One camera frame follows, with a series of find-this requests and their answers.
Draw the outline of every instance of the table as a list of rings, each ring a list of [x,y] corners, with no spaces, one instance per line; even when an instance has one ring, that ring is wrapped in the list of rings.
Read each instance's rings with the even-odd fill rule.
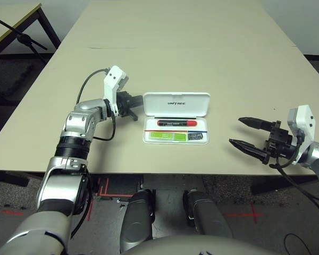
[[[60,45],[60,40],[42,11],[40,3],[0,5],[0,20],[20,32],[23,32],[32,23],[38,20],[54,47],[57,49]],[[16,34],[0,24],[0,52],[15,39]],[[16,101],[7,101],[0,95],[0,105],[17,105],[18,103],[19,102]]]
[[[319,142],[319,75],[256,1],[107,0],[91,2],[0,133],[0,170],[44,172],[61,128],[85,78],[117,64],[129,75],[124,89],[203,91],[209,144],[145,144],[139,120],[119,118],[112,141],[94,140],[92,173],[275,175],[231,146],[229,138],[262,146],[268,133],[237,121],[252,116],[282,120],[309,104]],[[103,96],[103,74],[87,84],[82,100]],[[96,136],[109,137],[111,121]],[[289,174],[311,174],[300,166]]]

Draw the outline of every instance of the metal stand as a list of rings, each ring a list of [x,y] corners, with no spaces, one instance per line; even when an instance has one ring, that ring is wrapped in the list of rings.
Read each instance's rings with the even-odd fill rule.
[[[47,50],[46,47],[41,45],[40,43],[32,40],[28,35],[23,34],[21,31],[24,31],[28,28],[32,23],[36,20],[39,21],[42,28],[45,30],[47,36],[51,40],[52,44],[56,49],[58,49],[61,41],[55,31],[53,30],[50,22],[48,21],[47,17],[45,16],[44,12],[41,8],[35,10],[32,14],[30,14],[22,23],[20,23],[16,28],[11,27],[10,25],[6,24],[5,22],[0,20],[0,24],[7,27],[8,29],[12,30],[7,36],[5,36],[0,41],[0,52],[2,52],[12,41],[18,39],[18,41],[31,49],[31,51],[44,63],[46,61],[42,58],[42,56],[34,49],[32,43],[38,45],[39,47]],[[19,101],[8,101],[2,95],[0,95],[0,106],[17,106]]]

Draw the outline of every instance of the gray floor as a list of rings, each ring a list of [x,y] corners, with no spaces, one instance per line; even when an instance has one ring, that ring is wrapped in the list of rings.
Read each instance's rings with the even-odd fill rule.
[[[312,62],[319,72],[319,62]],[[17,88],[10,98],[22,98],[37,77],[41,68],[36,68],[24,85]],[[0,107],[0,129],[14,111],[14,107]],[[253,196],[252,183],[262,177],[249,176],[198,176],[198,175],[146,175],[144,188],[156,189],[156,220],[154,237],[178,234],[196,234],[186,225],[182,207],[184,190],[198,189],[213,197],[237,239],[253,242],[285,254],[283,237],[293,232],[309,246],[313,255],[319,254],[319,212],[295,189]],[[0,246],[16,227],[35,210],[35,197],[40,180],[32,179],[26,188],[0,183]],[[319,196],[319,184],[304,185]],[[227,216],[252,213],[262,214],[255,222],[253,217]],[[95,198],[90,221],[69,244],[70,254],[119,254],[119,233],[125,207],[116,199]],[[291,254],[307,254],[300,241],[294,237],[287,240]]]

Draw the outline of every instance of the red tape mark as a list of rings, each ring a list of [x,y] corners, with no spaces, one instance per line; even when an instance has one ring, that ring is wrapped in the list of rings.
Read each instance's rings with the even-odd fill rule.
[[[93,200],[91,200],[89,213],[88,213],[88,215],[87,215],[87,221],[88,221],[88,222],[89,222],[89,221],[90,221],[90,219],[91,219],[91,211],[92,211],[92,207],[93,207],[93,205],[94,205],[94,201],[93,201]]]
[[[107,187],[108,187],[108,178],[106,178],[106,185],[105,185],[105,192],[104,192],[104,194],[107,194]]]
[[[17,212],[17,211],[2,210],[1,212],[2,212],[3,214],[23,216],[23,213],[22,213],[22,212]]]
[[[108,187],[108,178],[106,180],[104,193],[103,193],[103,186],[100,186],[100,191],[99,191],[100,197],[110,197],[110,198],[131,198],[132,197],[132,195],[126,195],[126,194],[108,194],[107,187]]]
[[[253,212],[254,223],[257,224],[257,217],[255,216],[255,210],[254,210],[253,202],[250,202],[250,206],[251,206],[251,211]]]

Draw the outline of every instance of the red marker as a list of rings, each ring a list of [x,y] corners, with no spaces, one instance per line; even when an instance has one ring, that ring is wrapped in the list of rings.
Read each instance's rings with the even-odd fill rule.
[[[157,121],[159,126],[196,126],[197,121]]]

